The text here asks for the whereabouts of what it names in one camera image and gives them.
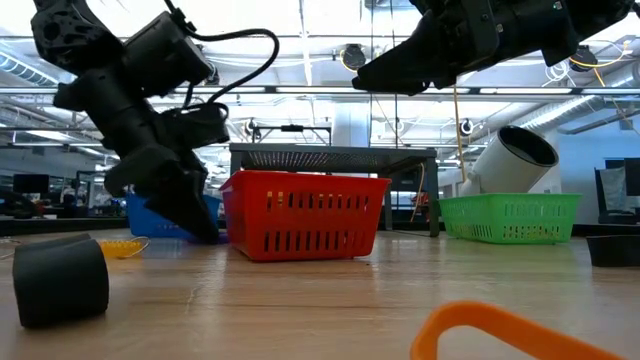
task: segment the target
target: metal table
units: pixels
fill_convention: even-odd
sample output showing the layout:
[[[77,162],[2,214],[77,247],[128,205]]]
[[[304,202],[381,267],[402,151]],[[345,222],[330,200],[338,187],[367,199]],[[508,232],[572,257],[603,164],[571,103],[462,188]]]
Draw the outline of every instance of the metal table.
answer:
[[[429,194],[430,235],[440,232],[438,206],[438,165],[434,149],[404,150],[354,147],[298,146],[283,144],[229,145],[231,174],[245,170],[290,172],[367,173],[389,178],[392,174],[425,165],[425,180]],[[391,189],[384,197],[384,225],[392,230]]]

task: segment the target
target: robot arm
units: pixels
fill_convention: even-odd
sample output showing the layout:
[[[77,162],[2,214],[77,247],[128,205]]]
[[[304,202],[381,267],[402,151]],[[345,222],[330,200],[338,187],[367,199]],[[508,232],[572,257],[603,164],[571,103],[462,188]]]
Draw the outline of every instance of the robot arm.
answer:
[[[542,50],[548,66],[624,19],[635,0],[411,0],[423,15],[411,37],[358,70],[356,89],[415,95],[431,83]]]
[[[212,68],[190,36],[199,36],[179,9],[170,7],[122,43],[91,12],[86,0],[35,0],[31,21],[38,53],[48,62],[75,75],[60,84],[54,105],[85,111],[103,134],[103,145],[121,162],[106,176],[105,187],[121,196],[128,185],[147,197],[146,207],[196,237],[215,242],[202,192],[207,171],[194,148],[226,142],[228,109],[213,100],[157,113],[147,101],[165,96],[184,82],[197,84]],[[274,39],[264,29],[246,30]],[[228,91],[259,72],[229,85]]]

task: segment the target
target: green plastic basket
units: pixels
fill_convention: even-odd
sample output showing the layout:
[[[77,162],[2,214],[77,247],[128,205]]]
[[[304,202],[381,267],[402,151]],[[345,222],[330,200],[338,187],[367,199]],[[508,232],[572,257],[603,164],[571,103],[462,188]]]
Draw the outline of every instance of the green plastic basket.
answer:
[[[449,235],[494,244],[567,242],[580,194],[484,194],[440,200]]]

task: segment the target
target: red basket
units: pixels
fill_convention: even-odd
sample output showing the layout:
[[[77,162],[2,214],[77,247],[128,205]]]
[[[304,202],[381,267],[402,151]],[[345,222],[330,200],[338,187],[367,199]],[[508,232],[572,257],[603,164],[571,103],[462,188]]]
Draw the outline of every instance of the red basket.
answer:
[[[237,172],[221,188],[229,241],[254,261],[369,255],[390,182]]]

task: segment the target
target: orange handle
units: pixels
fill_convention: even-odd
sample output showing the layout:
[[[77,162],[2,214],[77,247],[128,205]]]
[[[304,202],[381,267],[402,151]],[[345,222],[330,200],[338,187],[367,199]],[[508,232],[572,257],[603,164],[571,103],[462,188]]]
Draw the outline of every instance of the orange handle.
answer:
[[[493,305],[473,301],[449,303],[436,309],[413,341],[411,359],[435,360],[440,335],[463,325],[483,330],[538,359],[622,359]]]

